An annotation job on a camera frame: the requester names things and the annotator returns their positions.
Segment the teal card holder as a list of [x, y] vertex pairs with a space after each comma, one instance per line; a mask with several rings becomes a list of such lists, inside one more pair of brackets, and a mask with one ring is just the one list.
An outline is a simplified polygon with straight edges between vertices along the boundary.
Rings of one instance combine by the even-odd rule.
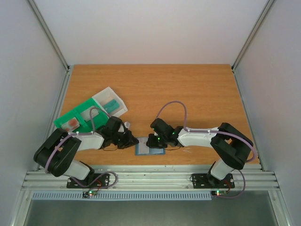
[[[136, 156], [142, 156], [137, 154], [137, 146], [138, 144], [135, 145], [135, 155]], [[166, 153], [165, 149], [157, 149], [157, 148], [149, 148], [149, 153], [148, 154], [143, 154], [143, 155], [164, 155]]]

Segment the white card red marks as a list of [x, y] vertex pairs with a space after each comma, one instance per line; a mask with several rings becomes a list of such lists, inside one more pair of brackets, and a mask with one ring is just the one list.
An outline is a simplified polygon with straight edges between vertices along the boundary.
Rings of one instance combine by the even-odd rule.
[[137, 146], [137, 154], [143, 155], [149, 153], [149, 147], [146, 145], [148, 138], [147, 137], [138, 137], [139, 143]]

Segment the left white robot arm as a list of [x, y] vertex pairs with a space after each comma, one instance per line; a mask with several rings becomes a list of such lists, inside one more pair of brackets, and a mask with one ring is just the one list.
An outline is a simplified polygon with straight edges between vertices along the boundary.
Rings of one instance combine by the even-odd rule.
[[104, 150], [110, 145], [126, 149], [139, 141], [118, 117], [112, 116], [105, 125], [88, 133], [70, 133], [56, 129], [34, 154], [33, 160], [54, 177], [68, 176], [81, 187], [90, 187], [99, 178], [87, 164], [74, 160], [77, 152]]

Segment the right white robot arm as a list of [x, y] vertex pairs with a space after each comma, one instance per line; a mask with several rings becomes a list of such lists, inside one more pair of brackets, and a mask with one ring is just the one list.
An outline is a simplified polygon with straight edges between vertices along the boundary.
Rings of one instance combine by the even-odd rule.
[[252, 141], [229, 123], [211, 129], [173, 128], [158, 118], [150, 127], [154, 133], [149, 134], [146, 142], [149, 148], [200, 146], [214, 149], [220, 158], [205, 178], [211, 188], [217, 188], [233, 170], [242, 170], [250, 153], [254, 153]]

